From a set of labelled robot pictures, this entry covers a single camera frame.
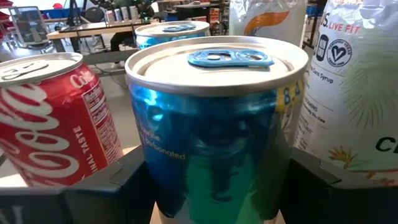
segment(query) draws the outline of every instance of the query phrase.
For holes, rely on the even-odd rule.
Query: coca-cola logo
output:
[[[17,146],[0,138],[0,148],[7,153],[10,160],[27,175],[62,178],[74,174],[79,168],[79,162],[60,153],[69,147],[69,142],[60,136],[42,132],[60,124],[56,118],[50,116],[52,106],[44,101],[47,94],[33,84],[2,88],[0,94],[0,122],[21,129],[15,133],[16,140],[37,149],[27,155],[31,162],[28,164],[19,159],[21,152]],[[53,185],[53,182],[38,184]]]
[[[90,71],[82,72],[81,75],[71,75],[70,83],[75,88],[81,88],[87,84],[89,84],[95,78],[94,73]]]

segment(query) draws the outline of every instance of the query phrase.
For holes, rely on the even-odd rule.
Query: blue metallic can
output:
[[[292,44],[240,36],[178,40],[127,60],[164,224],[277,215],[307,62]]]
[[[142,26],[136,29],[137,47],[145,49],[174,40],[205,37],[209,27],[209,23],[201,21],[161,22]]]

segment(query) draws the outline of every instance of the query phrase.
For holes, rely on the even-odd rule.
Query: desk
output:
[[[68,18],[59,18],[59,19],[44,19],[45,23],[57,23],[57,22],[66,22]]]
[[[177,5],[174,6],[175,8],[184,8],[184,9],[197,9],[200,7],[213,7],[213,6],[218,6],[218,3],[209,3],[209,2],[204,2],[200,4],[185,4],[185,5]]]
[[[105,22],[95,22],[91,24],[83,24],[76,28],[76,31],[71,32],[51,32],[47,34],[47,38],[52,40],[57,52],[65,52],[65,48],[63,47],[61,39],[70,38],[73,49],[78,49],[78,40],[79,37],[87,37],[92,35],[101,35],[101,34],[113,34],[117,32],[132,32],[132,27],[138,28],[143,25],[140,24],[141,20],[136,22],[126,22],[120,24],[109,25]],[[134,50],[124,50],[121,52],[103,52],[98,54],[90,54],[84,56],[84,63],[87,65],[95,65],[99,63],[107,63],[107,62],[117,62],[117,61],[125,61],[128,57],[130,57],[133,53],[135,53],[137,49]]]

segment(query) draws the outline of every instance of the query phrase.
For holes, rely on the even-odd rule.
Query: red soda can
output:
[[[0,63],[0,149],[29,186],[72,185],[123,156],[99,77],[82,62]]]

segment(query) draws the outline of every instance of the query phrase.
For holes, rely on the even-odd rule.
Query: pull tab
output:
[[[192,30],[196,28],[195,25],[178,25],[178,26],[170,26],[163,28],[164,32],[180,32],[185,30]]]
[[[26,65],[25,67],[12,68],[8,71],[3,72],[3,74],[1,75],[1,79],[4,81],[13,80],[30,72],[34,72],[42,68],[45,68],[47,66],[48,63],[45,63],[44,61],[32,62]]]
[[[268,67],[274,64],[271,57],[258,50],[199,50],[188,55],[188,62],[200,67],[258,66]]]

